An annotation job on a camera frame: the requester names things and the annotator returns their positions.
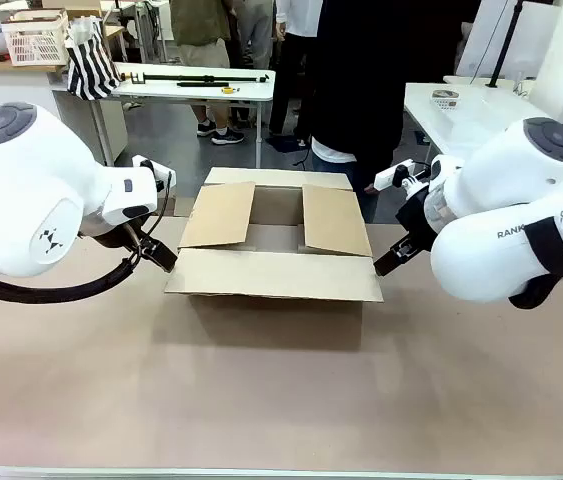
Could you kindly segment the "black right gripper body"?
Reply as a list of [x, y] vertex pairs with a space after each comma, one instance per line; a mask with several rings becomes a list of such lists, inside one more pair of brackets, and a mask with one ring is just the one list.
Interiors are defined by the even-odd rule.
[[429, 187], [425, 186], [406, 200], [397, 211], [396, 219], [407, 231], [405, 239], [411, 246], [432, 246], [437, 233], [432, 229], [424, 213]]

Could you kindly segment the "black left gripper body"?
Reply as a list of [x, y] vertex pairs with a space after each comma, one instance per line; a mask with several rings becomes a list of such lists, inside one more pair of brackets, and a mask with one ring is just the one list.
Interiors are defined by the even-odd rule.
[[139, 243], [141, 220], [132, 219], [122, 225], [111, 225], [101, 219], [84, 219], [80, 237], [90, 237], [105, 248], [135, 250]]

